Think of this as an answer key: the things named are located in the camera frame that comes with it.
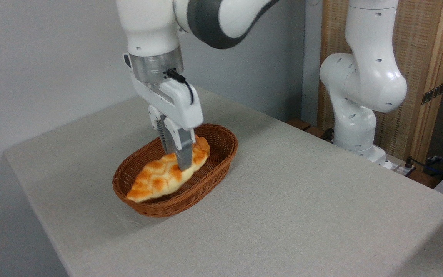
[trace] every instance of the basket rim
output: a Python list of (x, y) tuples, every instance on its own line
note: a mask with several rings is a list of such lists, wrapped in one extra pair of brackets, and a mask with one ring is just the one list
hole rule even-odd
[[(137, 152), (142, 149), (142, 147), (141, 147), (140, 149), (138, 149), (137, 151), (134, 151), (127, 158), (125, 158), (125, 160), (123, 160), (121, 162), (121, 164), (117, 168), (116, 172), (114, 173), (114, 176), (112, 177), (113, 188), (114, 188), (114, 191), (116, 192), (116, 194), (119, 194), (118, 197), (126, 204), (128, 204), (130, 206), (134, 205), (137, 208), (141, 208), (141, 207), (146, 208), (147, 207), (149, 209), (152, 209), (153, 207), (158, 207), (158, 208), (160, 208), (162, 206), (170, 207), (172, 205), (177, 205), (177, 204), (181, 203), (183, 200), (188, 199), (188, 198), (192, 197), (193, 195), (195, 195), (200, 190), (200, 188), (202, 188), (202, 184), (204, 184), (205, 180), (216, 176), (221, 170), (230, 166), (230, 163), (232, 162), (235, 154), (237, 153), (237, 149), (238, 149), (238, 140), (237, 140), (237, 137), (234, 135), (234, 133), (232, 133), (232, 131), (230, 131), (228, 128), (225, 128), (224, 126), (218, 125), (218, 124), (206, 123), (206, 124), (202, 124), (200, 127), (213, 128), (213, 129), (218, 129), (220, 131), (223, 131), (223, 133), (227, 134), (227, 140), (232, 142), (233, 147), (229, 150), (228, 155), (225, 157), (225, 159), (223, 159), (223, 161), (221, 163), (216, 165), (211, 171), (209, 171), (204, 177), (202, 177), (202, 179), (200, 179), (199, 182), (197, 182), (195, 185), (191, 186), (187, 190), (183, 191), (182, 194), (175, 195), (171, 198), (168, 198), (166, 200), (162, 200), (159, 202), (153, 202), (153, 203), (139, 202), (139, 203), (136, 203), (132, 200), (128, 200), (126, 197), (126, 193), (124, 193), (119, 188), (118, 180), (119, 180), (119, 176), (121, 176), (121, 174), (124, 172), (124, 170), (128, 167), (128, 164), (131, 162), (133, 156), (136, 155)], [(160, 140), (160, 139), (158, 137), (156, 137), (154, 140), (152, 140), (151, 142), (146, 144), (144, 147), (148, 146), (149, 144), (154, 144), (158, 140)]]

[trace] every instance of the bread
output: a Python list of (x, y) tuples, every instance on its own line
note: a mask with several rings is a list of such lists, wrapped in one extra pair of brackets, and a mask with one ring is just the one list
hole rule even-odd
[(192, 144), (190, 168), (181, 171), (175, 153), (149, 162), (136, 177), (131, 190), (126, 195), (127, 199), (139, 203), (173, 193), (206, 163), (209, 156), (208, 142), (204, 137), (196, 136), (196, 142)]

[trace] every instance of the wicker panel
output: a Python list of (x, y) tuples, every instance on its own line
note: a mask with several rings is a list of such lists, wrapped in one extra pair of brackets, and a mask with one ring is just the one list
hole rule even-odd
[[(345, 41), (348, 1), (325, 0), (321, 61), (330, 54), (351, 53)], [(404, 159), (409, 155), (425, 80), (432, 55), (438, 22), (442, 11), (439, 0), (401, 0), (396, 15), (393, 46), (401, 73), (408, 82), (408, 93), (403, 104), (396, 110), (383, 114), (376, 112), (377, 128), (375, 144), (387, 154)], [(332, 128), (334, 125), (331, 100), (320, 84), (318, 126)]]
[(134, 180), (146, 163), (165, 155), (160, 139), (132, 153), (116, 170), (112, 187), (116, 195), (142, 215), (166, 217), (189, 209), (218, 185), (228, 173), (230, 162), (237, 152), (237, 138), (226, 128), (215, 124), (203, 124), (195, 129), (196, 135), (204, 137), (210, 145), (206, 163), (194, 173), (177, 191), (159, 198), (135, 203), (126, 198)]

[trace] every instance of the metal hinge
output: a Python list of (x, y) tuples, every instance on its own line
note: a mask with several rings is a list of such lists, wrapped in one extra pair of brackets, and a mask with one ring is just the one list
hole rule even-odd
[(428, 103), (430, 100), (432, 100), (433, 98), (436, 98), (439, 95), (442, 95), (443, 93), (443, 84), (441, 84), (440, 86), (427, 91), (427, 93), (425, 93), (423, 95), (423, 99), (421, 100), (421, 104), (425, 104)]

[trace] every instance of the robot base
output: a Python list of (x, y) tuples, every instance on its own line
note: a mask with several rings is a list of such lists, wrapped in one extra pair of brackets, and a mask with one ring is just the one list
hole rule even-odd
[(355, 155), (366, 158), (367, 160), (381, 165), (387, 169), (392, 169), (393, 164), (387, 160), (387, 156), (385, 151), (380, 147), (373, 145), (371, 149), (367, 149), (365, 151), (350, 151)]

